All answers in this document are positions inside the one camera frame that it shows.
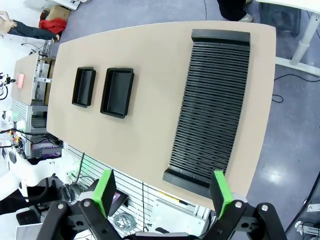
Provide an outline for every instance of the black rectangular tray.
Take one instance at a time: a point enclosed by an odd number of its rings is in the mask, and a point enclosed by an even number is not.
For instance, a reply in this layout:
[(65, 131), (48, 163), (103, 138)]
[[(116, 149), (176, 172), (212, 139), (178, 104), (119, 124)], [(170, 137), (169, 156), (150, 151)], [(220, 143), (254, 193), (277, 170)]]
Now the black rectangular tray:
[(93, 67), (78, 67), (75, 76), (72, 104), (87, 108), (91, 105), (96, 71)]
[(112, 67), (106, 70), (100, 112), (124, 119), (128, 114), (132, 83), (132, 68)]

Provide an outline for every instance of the black slotted rack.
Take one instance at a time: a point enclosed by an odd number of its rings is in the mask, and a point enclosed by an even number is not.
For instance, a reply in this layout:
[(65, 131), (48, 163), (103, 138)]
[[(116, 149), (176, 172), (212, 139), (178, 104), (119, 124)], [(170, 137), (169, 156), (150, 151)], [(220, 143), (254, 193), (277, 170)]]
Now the black slotted rack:
[(214, 170), (226, 172), (242, 109), (250, 33), (194, 29), (180, 116), (163, 180), (211, 198)]

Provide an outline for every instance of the gray floor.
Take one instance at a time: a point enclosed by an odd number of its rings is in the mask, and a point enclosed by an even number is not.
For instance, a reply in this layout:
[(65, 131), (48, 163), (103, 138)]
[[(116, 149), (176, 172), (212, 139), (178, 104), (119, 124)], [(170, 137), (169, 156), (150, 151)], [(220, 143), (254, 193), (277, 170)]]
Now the gray floor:
[[(206, 0), (206, 8), (208, 20), (224, 20), (216, 0)], [(255, 17), (255, 22), (260, 22), (256, 2), (248, 6), (248, 12)], [(203, 0), (92, 0), (71, 13), (60, 42), (143, 24), (204, 20), (205, 16)], [(278, 57), (293, 56), (308, 20), (308, 13), (303, 11), (301, 33), (297, 38), (289, 33), (277, 34)], [(315, 35), (302, 62), (320, 66), (319, 46), (320, 38)], [(59, 44), (52, 46), (53, 56), (58, 47)], [(288, 73), (308, 80), (318, 79), (276, 66), (276, 77)], [(263, 148), (247, 198), (252, 205), (274, 204), (286, 228), (302, 207), (320, 170), (320, 82), (310, 83), (288, 76), (277, 80), (273, 91), (282, 95), (284, 102), (271, 104)]]

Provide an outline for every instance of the pink object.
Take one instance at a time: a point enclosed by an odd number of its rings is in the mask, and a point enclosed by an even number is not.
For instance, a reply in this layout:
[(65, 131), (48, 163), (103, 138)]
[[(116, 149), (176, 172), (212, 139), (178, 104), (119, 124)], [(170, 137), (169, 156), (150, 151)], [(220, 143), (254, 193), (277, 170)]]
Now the pink object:
[(22, 89), (22, 86), (24, 84), (25, 75), (23, 73), (18, 74), (18, 79), (15, 84), (17, 84), (17, 87)]

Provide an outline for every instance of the red cloth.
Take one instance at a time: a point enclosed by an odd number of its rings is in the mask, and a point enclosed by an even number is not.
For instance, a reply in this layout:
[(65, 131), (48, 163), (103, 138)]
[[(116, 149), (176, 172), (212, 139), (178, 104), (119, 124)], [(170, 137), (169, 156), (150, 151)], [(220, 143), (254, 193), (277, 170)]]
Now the red cloth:
[(63, 30), (66, 29), (67, 21), (61, 18), (55, 18), (53, 20), (40, 20), (39, 22), (39, 28), (40, 29), (46, 29), (54, 34), (59, 34)]

